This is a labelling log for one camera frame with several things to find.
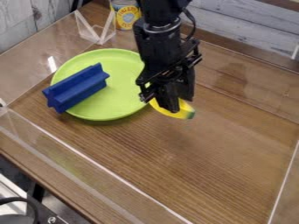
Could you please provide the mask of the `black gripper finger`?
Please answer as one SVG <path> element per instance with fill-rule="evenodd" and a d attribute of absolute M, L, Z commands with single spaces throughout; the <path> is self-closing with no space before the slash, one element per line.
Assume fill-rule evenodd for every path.
<path fill-rule="evenodd" d="M 155 97 L 159 106 L 168 110 L 171 113 L 178 113 L 180 110 L 179 106 L 179 96 L 176 92 L 176 87 L 174 83 L 163 84 L 158 88 L 158 94 Z"/>
<path fill-rule="evenodd" d="M 180 78 L 176 80 L 179 97 L 186 101 L 192 101 L 194 90 L 195 90 L 195 71 L 187 69 Z"/>

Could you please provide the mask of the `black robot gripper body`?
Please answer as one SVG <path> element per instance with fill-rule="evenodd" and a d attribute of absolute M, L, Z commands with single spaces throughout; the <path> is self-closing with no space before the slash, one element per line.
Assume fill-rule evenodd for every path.
<path fill-rule="evenodd" d="M 134 24 L 135 42 L 144 68 L 135 80 L 140 87 L 143 102 L 155 99 L 158 88 L 174 83 L 187 69 L 194 69 L 202 61 L 200 41 L 195 37 L 182 38 L 182 20 L 172 24 L 152 26 L 143 18 Z"/>

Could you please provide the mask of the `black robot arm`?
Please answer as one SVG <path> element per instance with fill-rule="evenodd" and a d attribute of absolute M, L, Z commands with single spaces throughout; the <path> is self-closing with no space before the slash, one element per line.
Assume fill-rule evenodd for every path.
<path fill-rule="evenodd" d="M 191 101 L 195 66 L 202 61 L 200 41 L 182 36 L 182 18 L 194 18 L 187 6 L 192 0 L 136 0 L 142 17 L 135 21 L 135 42 L 144 68 L 135 80 L 140 100 L 155 100 L 172 113 L 180 100 Z"/>

